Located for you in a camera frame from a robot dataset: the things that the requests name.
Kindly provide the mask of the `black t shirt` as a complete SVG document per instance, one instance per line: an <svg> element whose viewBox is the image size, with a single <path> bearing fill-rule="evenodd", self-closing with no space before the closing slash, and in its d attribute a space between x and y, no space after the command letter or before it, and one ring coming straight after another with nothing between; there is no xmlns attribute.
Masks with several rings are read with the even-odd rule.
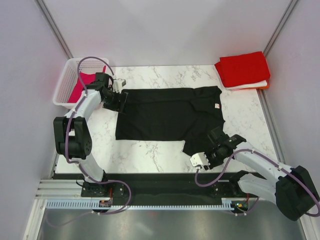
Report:
<svg viewBox="0 0 320 240"><path fill-rule="evenodd" d="M224 126L217 86L127 89L125 113L118 114L116 140L184 141L192 156L213 147L208 133Z"/></svg>

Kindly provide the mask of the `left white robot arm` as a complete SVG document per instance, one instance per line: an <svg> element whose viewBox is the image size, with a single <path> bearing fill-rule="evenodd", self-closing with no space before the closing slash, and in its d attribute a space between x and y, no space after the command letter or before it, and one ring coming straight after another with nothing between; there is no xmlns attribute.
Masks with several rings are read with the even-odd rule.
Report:
<svg viewBox="0 0 320 240"><path fill-rule="evenodd" d="M97 72L95 80L83 84L79 100L63 117L53 121L56 151L69 164L75 164L83 175L82 197L111 197L112 185L105 171L92 154L93 141L87 121L93 111L102 105L108 110L123 113L128 94L123 92L126 80Z"/></svg>

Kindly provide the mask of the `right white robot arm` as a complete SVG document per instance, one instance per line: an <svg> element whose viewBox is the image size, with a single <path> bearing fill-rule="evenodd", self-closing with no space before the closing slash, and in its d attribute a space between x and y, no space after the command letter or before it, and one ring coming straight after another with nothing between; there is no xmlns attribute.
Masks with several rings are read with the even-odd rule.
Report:
<svg viewBox="0 0 320 240"><path fill-rule="evenodd" d="M275 204L292 221L303 215L319 217L319 213L309 213L313 207L320 206L320 196L307 169L273 160L242 136L229 136L220 127L211 130L208 138L209 151L195 153L190 158L193 167L209 170L219 165L227 167L231 160L236 160L259 174L241 170L233 175L229 184L233 196L245 193L260 197Z"/></svg>

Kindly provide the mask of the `pink t shirt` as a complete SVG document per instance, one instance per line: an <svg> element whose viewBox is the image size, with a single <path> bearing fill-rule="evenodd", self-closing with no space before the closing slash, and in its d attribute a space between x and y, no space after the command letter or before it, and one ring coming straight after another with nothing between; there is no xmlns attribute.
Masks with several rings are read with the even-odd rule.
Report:
<svg viewBox="0 0 320 240"><path fill-rule="evenodd" d="M80 72L80 76L82 78L82 81L85 85L89 85L91 83L93 83L96 79L96 74L92 73L92 74L86 74L83 72ZM77 83L75 85L75 87L73 88L73 91L68 99L68 103L70 104L75 104L79 98L81 97L83 91L83 86L80 82L80 79L77 79Z"/></svg>

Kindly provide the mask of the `white plastic basket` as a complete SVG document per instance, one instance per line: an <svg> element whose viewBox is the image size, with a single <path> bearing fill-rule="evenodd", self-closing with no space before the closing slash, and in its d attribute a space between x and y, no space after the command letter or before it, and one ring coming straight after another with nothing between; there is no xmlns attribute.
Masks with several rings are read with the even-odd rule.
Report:
<svg viewBox="0 0 320 240"><path fill-rule="evenodd" d="M54 105L72 109L76 104L68 103L68 100L77 83L78 64L82 59L82 57L71 58L65 63L54 91L52 100ZM112 73L105 63L98 59L90 58L80 64L79 71L85 74L95 74L102 72L104 67L106 67L105 72L111 75Z"/></svg>

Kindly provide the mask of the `orange folded t shirt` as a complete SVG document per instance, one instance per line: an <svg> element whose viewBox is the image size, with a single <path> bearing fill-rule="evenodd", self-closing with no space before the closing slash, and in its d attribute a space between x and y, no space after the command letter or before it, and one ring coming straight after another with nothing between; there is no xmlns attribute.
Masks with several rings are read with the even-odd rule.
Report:
<svg viewBox="0 0 320 240"><path fill-rule="evenodd" d="M267 84L266 86L261 87L262 90L268 89L270 87L269 84Z"/></svg>

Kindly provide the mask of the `red folded t shirt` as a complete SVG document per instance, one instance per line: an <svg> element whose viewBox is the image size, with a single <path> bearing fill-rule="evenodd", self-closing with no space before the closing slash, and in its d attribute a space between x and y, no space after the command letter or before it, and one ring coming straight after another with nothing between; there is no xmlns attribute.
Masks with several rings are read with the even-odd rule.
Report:
<svg viewBox="0 0 320 240"><path fill-rule="evenodd" d="M261 51L235 56L220 57L214 64L222 85L228 90L233 87L269 81L271 74Z"/></svg>

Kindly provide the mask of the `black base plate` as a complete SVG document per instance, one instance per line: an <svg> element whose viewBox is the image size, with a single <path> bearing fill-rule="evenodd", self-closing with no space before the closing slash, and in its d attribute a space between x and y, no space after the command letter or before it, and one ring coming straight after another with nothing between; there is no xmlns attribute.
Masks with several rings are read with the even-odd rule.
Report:
<svg viewBox="0 0 320 240"><path fill-rule="evenodd" d="M73 180L81 187L83 197L124 198L132 193L134 198L147 196L243 198L246 194L264 200L275 200L276 185L256 172L227 172L211 186L201 187L218 176L217 173L109 173L106 178L112 183L90 183L81 173L55 173L54 180Z"/></svg>

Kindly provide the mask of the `right aluminium side rail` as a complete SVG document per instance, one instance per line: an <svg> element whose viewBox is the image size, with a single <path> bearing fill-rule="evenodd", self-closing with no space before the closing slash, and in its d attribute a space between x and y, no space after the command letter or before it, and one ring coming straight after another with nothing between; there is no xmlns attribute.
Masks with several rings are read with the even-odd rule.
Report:
<svg viewBox="0 0 320 240"><path fill-rule="evenodd" d="M269 134L271 137L271 141L272 141L272 144L273 144L273 147L275 150L276 157L281 163L285 164L286 163L286 156L285 156L285 153L282 149L279 133L278 133L270 106L268 104L265 91L262 89L258 89L257 95L258 95L258 98L259 98L259 101L260 101L260 104L262 107L262 111L263 111L263 114L264 114L264 117L266 120L266 124L267 124L268 131L269 131Z"/></svg>

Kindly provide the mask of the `aluminium front frame rail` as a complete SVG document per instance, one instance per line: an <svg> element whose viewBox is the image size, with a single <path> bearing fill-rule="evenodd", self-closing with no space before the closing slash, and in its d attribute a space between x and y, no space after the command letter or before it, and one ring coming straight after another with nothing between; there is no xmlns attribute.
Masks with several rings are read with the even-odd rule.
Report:
<svg viewBox="0 0 320 240"><path fill-rule="evenodd" d="M199 187L191 180L180 181L125 181L133 195L186 194L191 196L209 196L214 198L244 198L246 196L238 187L228 180L219 180L212 186ZM96 185L81 180L42 180L37 188L36 199L79 199L79 198L113 198L124 199L129 190L123 183Z"/></svg>

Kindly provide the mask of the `left aluminium corner post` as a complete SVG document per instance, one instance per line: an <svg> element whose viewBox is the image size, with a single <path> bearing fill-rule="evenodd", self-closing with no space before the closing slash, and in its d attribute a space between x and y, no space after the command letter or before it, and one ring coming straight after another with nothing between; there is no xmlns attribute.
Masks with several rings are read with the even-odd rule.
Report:
<svg viewBox="0 0 320 240"><path fill-rule="evenodd" d="M59 46L61 47L62 51L64 52L65 56L68 59L73 58L73 54L68 47L67 42L65 41L61 31L59 30L58 25L56 24L52 14L50 13L49 8L47 7L44 0L35 0L36 5L38 6L39 10L41 11L43 17L45 18L48 26L50 27L53 35L55 36Z"/></svg>

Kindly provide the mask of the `aluminium corner post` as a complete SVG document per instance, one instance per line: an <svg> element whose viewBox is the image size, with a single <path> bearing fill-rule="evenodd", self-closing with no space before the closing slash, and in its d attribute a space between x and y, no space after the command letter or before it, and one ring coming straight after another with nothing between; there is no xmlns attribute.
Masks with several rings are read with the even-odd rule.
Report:
<svg viewBox="0 0 320 240"><path fill-rule="evenodd" d="M38 6L39 10L41 11L43 17L45 18L48 26L50 27L53 35L55 36L59 46L61 47L62 51L64 52L65 56L68 59L73 58L73 54L68 47L67 42L65 41L61 31L59 30L58 25L56 24L52 14L50 13L49 8L47 7L44 0L35 0L36 5Z"/></svg>
<svg viewBox="0 0 320 240"><path fill-rule="evenodd" d="M263 55L267 57L275 45L277 39L285 28L287 22L289 21L291 15L293 14L295 8L297 7L300 0L290 0L288 6L286 7L284 13L282 14L275 30L273 31L269 41L267 42L266 47L263 50Z"/></svg>

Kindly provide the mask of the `right aluminium corner post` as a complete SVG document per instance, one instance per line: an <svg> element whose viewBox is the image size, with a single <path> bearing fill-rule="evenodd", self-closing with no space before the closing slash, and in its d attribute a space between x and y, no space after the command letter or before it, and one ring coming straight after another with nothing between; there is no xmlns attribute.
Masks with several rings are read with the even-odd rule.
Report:
<svg viewBox="0 0 320 240"><path fill-rule="evenodd" d="M277 39L285 28L287 22L289 21L291 15L293 14L295 8L297 7L300 0L290 0L288 6L286 7L284 13L282 14L275 30L273 31L269 41L267 42L266 47L263 50L263 55L267 57L275 45Z"/></svg>

